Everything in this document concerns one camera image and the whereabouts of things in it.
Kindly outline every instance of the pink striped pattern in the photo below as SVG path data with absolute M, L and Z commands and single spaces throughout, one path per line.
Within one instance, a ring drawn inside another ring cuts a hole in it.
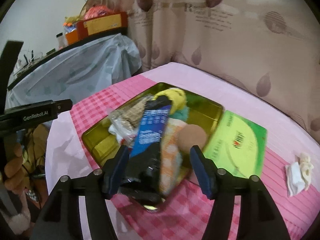
M 155 82 L 141 75 L 108 87 L 74 105 L 70 111 L 77 134 L 82 134 L 115 109 L 148 89 Z M 85 155 L 93 169 L 98 165 L 82 143 Z M 282 158 L 266 148 L 263 183 L 276 202 L 287 225 L 291 239 L 298 240 L 307 231 L 320 209 L 320 193 L 311 186 L 297 196 L 288 198 Z M 200 188 L 187 181 L 172 192 L 159 213 L 149 213 L 124 195 L 115 195 L 113 204 L 143 239 L 201 239 L 208 222 L 213 201 L 209 201 Z M 240 205 L 235 204 L 229 239 L 236 239 Z

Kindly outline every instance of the white folded tissue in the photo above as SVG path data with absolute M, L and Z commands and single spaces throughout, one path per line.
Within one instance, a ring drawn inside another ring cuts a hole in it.
M 287 174 L 288 195 L 297 195 L 303 189 L 308 190 L 311 184 L 311 170 L 313 165 L 306 154 L 301 154 L 300 161 L 285 166 Z

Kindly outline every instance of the yellow label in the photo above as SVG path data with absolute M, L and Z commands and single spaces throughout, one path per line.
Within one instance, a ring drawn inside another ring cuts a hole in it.
M 97 19 L 87 21 L 88 34 L 103 32 L 106 30 L 121 27 L 121 15 L 109 15 Z

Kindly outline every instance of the finger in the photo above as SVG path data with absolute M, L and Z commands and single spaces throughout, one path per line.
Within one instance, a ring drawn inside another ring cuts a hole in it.
M 23 181 L 21 181 L 21 182 L 19 183 L 19 185 L 12 190 L 12 192 L 13 192 L 14 194 L 20 196 L 20 195 L 22 194 L 24 188 L 25 188 L 24 183 L 23 183 Z
M 20 143 L 16 143 L 13 147 L 13 152 L 17 157 L 22 155 L 22 146 Z
M 24 173 L 23 173 L 23 170 L 20 169 L 16 174 L 12 176 L 12 178 L 7 179 L 4 182 L 4 186 L 6 187 L 7 190 L 13 190 L 20 184 L 23 178 L 24 178 Z
M 8 178 L 11 178 L 14 174 L 21 169 L 23 163 L 23 157 L 17 157 L 9 161 L 4 167 L 4 173 Z

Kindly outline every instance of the wall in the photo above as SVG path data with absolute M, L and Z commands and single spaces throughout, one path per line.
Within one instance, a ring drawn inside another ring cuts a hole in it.
M 58 47 L 56 35 L 63 32 L 64 17 L 80 13 L 85 0 L 16 0 L 0 23 L 0 52 L 7 40 L 24 41 L 19 58 L 31 50 L 44 55 Z

